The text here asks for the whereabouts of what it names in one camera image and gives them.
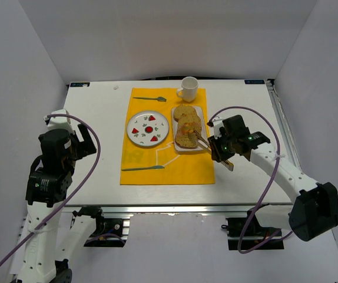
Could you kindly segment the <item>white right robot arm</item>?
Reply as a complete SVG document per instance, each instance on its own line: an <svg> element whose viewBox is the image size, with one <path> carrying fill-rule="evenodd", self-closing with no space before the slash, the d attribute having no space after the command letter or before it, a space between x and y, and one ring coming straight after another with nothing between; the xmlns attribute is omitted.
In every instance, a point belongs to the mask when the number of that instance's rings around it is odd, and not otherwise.
<svg viewBox="0 0 338 283"><path fill-rule="evenodd" d="M305 175L276 153L267 136L259 131L251 133L240 115L227 119L217 116L209 126L214 129L208 138L214 161L226 162L235 154L245 157L273 177L291 201L290 205L262 203L257 210L250 209L248 215L256 224L290 230L305 242L338 226L338 192L334 185Z"/></svg>

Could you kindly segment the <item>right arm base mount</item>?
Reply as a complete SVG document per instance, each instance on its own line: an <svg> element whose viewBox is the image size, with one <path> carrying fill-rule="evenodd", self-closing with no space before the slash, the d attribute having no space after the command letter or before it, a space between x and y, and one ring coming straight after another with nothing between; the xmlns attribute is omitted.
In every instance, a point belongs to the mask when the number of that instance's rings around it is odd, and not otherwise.
<svg viewBox="0 0 338 283"><path fill-rule="evenodd" d="M225 223L221 225L221 230L227 235L227 243L229 251L238 251L238 241L240 234L243 230L245 222L253 209L252 206L245 205L228 205L222 206L225 209ZM244 234L241 249L243 251L251 249L256 245L263 242L274 234L276 228L261 226L256 217L253 218L251 223ZM284 250L284 242L281 239L283 237L282 231L280 231L275 237L273 237L266 244L257 248L257 250Z"/></svg>

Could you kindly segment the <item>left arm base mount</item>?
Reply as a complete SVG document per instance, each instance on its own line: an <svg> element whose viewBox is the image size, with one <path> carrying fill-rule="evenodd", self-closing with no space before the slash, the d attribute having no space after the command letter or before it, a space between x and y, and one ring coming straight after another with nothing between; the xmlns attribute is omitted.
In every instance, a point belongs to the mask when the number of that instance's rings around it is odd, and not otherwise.
<svg viewBox="0 0 338 283"><path fill-rule="evenodd" d="M71 227L75 221L83 215L90 216L95 219L95 231L86 240L85 247L102 247L102 248L123 248L128 232L128 220L108 216L102 211L101 207L83 206L79 211L72 211Z"/></svg>

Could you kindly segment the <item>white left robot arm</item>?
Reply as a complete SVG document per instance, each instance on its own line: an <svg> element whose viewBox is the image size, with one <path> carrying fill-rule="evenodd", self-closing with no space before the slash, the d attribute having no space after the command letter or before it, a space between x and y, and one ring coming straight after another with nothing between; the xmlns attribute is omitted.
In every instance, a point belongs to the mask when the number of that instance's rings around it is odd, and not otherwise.
<svg viewBox="0 0 338 283"><path fill-rule="evenodd" d="M68 194L77 161L96 155L101 145L92 128L65 109L44 118L48 130L38 139L41 155L31 165L25 200L28 235L21 270L15 282L70 282L74 262L97 227L98 209L76 213L78 220L57 244L62 209L74 197Z"/></svg>

